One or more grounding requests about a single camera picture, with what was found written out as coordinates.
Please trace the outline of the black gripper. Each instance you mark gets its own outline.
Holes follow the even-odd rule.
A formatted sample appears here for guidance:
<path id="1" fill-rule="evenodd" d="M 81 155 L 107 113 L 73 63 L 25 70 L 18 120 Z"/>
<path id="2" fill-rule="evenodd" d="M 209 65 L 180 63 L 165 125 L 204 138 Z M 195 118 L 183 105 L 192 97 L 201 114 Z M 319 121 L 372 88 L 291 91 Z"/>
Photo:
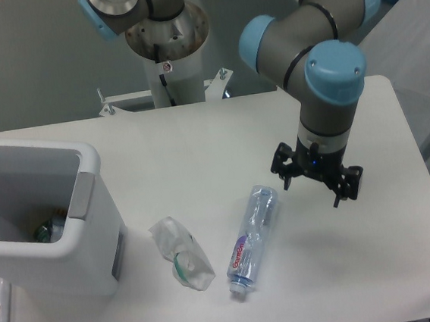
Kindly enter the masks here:
<path id="1" fill-rule="evenodd" d="M 294 153 L 288 144 L 281 142 L 273 155 L 271 172 L 284 182 L 285 190 L 289 189 L 294 177 L 302 175 L 323 182 L 334 191 L 334 208 L 337 208 L 343 200 L 357 200 L 364 171 L 359 165 L 343 166 L 346 148 L 344 146 L 339 151 L 321 154 L 305 147 L 298 139 Z"/>

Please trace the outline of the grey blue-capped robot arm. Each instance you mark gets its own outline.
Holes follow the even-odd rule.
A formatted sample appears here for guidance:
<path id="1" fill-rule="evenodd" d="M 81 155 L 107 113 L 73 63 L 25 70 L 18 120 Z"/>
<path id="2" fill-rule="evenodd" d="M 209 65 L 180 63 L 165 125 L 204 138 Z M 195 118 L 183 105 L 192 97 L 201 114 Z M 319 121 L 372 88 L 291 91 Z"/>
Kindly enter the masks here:
<path id="1" fill-rule="evenodd" d="M 305 176 L 324 183 L 337 202 L 356 199 L 363 170 L 345 167 L 344 153 L 366 60 L 344 37 L 375 16 L 381 0 L 296 0 L 283 20 L 255 17 L 243 29 L 245 65 L 300 103 L 297 144 L 278 145 L 271 171 L 287 185 Z M 124 35 L 145 63 L 158 108 L 203 102 L 200 51 L 208 38 L 206 14 L 187 0 L 78 0 L 104 39 Z"/>

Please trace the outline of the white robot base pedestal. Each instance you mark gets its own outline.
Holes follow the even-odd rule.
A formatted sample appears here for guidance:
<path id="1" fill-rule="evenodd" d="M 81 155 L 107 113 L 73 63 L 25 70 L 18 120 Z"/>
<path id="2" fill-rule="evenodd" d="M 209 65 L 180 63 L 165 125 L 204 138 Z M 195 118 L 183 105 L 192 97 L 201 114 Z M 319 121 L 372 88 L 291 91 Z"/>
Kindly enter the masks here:
<path id="1" fill-rule="evenodd" d="M 205 101 L 202 50 L 208 35 L 206 13 L 185 2 L 176 18 L 145 19 L 127 30 L 125 39 L 143 61 L 152 95 L 166 86 L 177 101 L 173 106 L 181 106 Z"/>

